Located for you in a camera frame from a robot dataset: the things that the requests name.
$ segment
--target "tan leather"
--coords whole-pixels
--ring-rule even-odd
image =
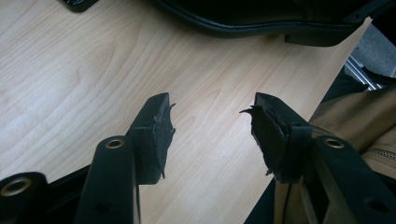
[[[396,178],[396,86],[323,103],[310,123],[347,140],[374,171]],[[276,183],[274,223],[307,222],[300,185]]]

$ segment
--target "wooden table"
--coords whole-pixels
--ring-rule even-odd
[[[261,91],[309,119],[366,26],[312,48],[201,35],[144,0],[101,0],[82,14],[2,0],[0,178],[38,171],[50,182],[89,164],[167,91],[177,132],[166,179],[141,187],[143,223],[242,223],[272,177],[238,112]]]

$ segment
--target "light wood grain surface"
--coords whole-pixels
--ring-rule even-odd
[[[322,49],[201,35],[144,0],[101,0],[82,14],[2,0],[0,179],[38,171],[50,182],[89,164],[101,140],[168,91],[177,132],[166,179],[141,187],[143,223],[242,223],[272,177],[238,112],[261,91],[309,119],[366,25]]]

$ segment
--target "metal grommet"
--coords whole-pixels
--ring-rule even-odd
[[[329,147],[334,147],[334,148],[343,148],[344,147],[344,143],[342,143],[338,140],[335,140],[333,138],[327,138],[326,140],[324,140],[324,142]]]
[[[111,149],[119,148],[119,147],[122,147],[123,144],[124,144],[124,141],[122,139],[115,138],[115,139],[111,139],[110,141],[108,141],[106,143],[106,147],[111,148]]]
[[[1,188],[0,195],[4,197],[13,196],[23,192],[32,185],[32,180],[27,177],[18,177]]]

